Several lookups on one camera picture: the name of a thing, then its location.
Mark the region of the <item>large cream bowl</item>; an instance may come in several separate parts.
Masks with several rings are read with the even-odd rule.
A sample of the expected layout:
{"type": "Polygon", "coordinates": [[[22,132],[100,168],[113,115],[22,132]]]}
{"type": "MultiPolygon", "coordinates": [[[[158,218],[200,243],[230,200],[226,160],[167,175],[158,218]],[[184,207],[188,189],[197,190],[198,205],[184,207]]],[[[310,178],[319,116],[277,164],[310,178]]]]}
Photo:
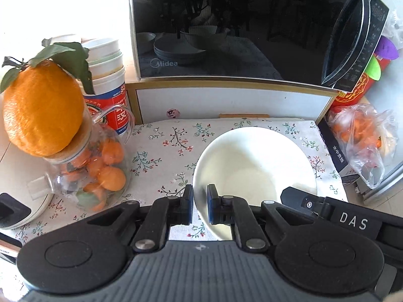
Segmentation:
{"type": "Polygon", "coordinates": [[[218,240],[230,240],[231,229],[208,220],[207,186],[219,195],[244,198],[258,206],[279,202],[287,187],[317,193],[316,176],[302,149],[268,128],[245,127],[215,138],[202,152],[193,175],[195,206],[206,227],[218,240]]]}

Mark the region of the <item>glass teapot with oranges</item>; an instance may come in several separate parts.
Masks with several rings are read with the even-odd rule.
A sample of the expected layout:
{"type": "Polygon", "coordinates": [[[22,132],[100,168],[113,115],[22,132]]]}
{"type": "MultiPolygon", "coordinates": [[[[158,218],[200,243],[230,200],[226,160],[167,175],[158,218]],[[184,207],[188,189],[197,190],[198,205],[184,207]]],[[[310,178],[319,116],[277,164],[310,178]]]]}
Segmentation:
{"type": "Polygon", "coordinates": [[[45,158],[48,167],[44,175],[27,184],[32,199],[53,194],[87,212],[100,212],[113,205],[130,182],[126,144],[134,120],[131,111],[121,104],[94,115],[86,108],[70,144],[45,158]]]}

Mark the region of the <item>floral tablecloth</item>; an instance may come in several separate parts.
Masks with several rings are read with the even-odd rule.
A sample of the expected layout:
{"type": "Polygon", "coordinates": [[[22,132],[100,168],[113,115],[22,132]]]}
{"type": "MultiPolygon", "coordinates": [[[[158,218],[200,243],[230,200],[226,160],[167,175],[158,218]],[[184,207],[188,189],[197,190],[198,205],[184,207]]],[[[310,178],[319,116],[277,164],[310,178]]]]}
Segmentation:
{"type": "MultiPolygon", "coordinates": [[[[215,138],[238,128],[259,127],[266,132],[276,132],[286,137],[286,143],[293,142],[306,155],[312,167],[308,172],[308,183],[313,184],[313,194],[330,196],[347,202],[342,180],[314,121],[293,118],[268,119],[204,119],[168,120],[135,126],[129,140],[131,149],[130,185],[117,203],[138,200],[143,205],[151,205],[163,196],[181,196],[184,187],[192,184],[197,161],[204,149],[215,138]]],[[[230,238],[229,226],[211,227],[202,219],[202,207],[196,207],[192,224],[176,226],[170,239],[217,240],[215,231],[222,229],[225,238],[230,238]]],[[[55,196],[46,205],[44,213],[28,224],[8,231],[11,237],[22,244],[57,228],[79,221],[91,215],[64,199],[55,196]]]]}

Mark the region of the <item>plastic bag of oranges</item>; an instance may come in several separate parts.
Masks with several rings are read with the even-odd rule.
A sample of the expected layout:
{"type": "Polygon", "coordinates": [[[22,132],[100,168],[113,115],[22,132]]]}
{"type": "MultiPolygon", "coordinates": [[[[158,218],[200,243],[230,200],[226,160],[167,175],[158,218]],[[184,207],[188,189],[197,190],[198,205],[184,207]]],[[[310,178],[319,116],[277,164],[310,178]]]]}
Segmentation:
{"type": "Polygon", "coordinates": [[[326,122],[354,172],[369,188],[377,188],[399,141],[395,113],[377,112],[370,104],[336,106],[326,122]]]}

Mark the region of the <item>dark carton box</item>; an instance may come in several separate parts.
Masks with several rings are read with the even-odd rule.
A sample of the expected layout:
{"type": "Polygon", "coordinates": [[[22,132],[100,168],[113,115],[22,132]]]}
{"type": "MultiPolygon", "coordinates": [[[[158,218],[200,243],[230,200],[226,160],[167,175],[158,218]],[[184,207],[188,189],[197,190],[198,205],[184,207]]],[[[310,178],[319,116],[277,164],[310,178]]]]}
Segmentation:
{"type": "Polygon", "coordinates": [[[318,128],[342,183],[344,185],[353,184],[359,179],[359,175],[349,165],[325,118],[318,123],[318,128]]]}

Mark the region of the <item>white gold-trimmed stand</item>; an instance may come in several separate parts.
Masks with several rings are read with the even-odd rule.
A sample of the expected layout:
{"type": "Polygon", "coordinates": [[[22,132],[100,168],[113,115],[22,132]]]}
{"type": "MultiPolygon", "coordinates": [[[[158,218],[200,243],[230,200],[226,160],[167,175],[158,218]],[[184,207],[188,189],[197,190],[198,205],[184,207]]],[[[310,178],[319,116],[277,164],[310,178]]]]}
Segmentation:
{"type": "Polygon", "coordinates": [[[274,81],[154,79],[126,83],[137,123],[220,117],[320,121],[337,91],[274,81]]]}

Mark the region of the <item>white air fryer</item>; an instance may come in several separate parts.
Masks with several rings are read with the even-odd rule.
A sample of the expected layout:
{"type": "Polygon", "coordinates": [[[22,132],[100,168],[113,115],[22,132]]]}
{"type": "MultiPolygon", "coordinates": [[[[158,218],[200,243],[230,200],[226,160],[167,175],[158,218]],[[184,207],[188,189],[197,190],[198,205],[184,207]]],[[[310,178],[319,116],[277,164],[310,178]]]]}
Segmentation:
{"type": "Polygon", "coordinates": [[[52,200],[50,194],[33,199],[28,183],[44,175],[47,163],[21,151],[9,141],[1,121],[1,229],[11,230],[39,217],[52,200]]]}

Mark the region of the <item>stacked instant noodle cups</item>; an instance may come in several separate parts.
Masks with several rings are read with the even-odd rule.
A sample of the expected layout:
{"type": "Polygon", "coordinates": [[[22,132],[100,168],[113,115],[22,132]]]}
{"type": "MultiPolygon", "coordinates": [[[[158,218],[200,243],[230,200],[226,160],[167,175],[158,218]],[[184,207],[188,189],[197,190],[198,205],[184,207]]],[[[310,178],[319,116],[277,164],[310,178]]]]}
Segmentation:
{"type": "Polygon", "coordinates": [[[94,93],[83,93],[91,115],[114,105],[127,105],[125,68],[118,41],[103,38],[82,43],[88,50],[87,62],[94,93]]]}

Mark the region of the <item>red gift box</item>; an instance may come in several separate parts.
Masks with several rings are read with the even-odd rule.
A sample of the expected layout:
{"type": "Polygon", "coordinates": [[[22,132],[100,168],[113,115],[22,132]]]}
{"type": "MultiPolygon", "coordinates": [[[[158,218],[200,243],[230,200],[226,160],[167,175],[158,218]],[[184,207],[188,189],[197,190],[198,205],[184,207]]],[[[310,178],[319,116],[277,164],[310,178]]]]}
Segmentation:
{"type": "Polygon", "coordinates": [[[375,80],[368,77],[366,73],[363,73],[353,91],[349,93],[339,93],[333,101],[331,108],[358,104],[374,83],[375,80]]]}

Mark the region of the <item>large orange with leaves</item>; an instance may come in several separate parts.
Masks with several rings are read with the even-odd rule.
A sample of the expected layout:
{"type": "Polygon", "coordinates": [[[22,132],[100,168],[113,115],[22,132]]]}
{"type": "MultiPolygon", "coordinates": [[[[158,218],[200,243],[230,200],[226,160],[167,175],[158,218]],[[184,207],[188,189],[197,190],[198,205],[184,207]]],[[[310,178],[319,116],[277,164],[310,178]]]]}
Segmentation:
{"type": "Polygon", "coordinates": [[[4,128],[21,151],[48,157],[66,148],[83,122],[84,93],[94,93],[79,42],[57,42],[25,61],[5,57],[1,79],[4,128]]]}

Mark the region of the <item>black microwave oven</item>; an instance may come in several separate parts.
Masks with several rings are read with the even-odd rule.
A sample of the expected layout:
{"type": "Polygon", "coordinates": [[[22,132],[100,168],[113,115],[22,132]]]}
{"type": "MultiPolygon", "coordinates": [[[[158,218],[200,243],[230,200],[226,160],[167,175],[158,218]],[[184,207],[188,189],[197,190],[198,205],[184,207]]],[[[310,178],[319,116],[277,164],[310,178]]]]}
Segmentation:
{"type": "Polygon", "coordinates": [[[141,78],[283,81],[350,92],[385,28],[383,0],[132,0],[141,78]]]}

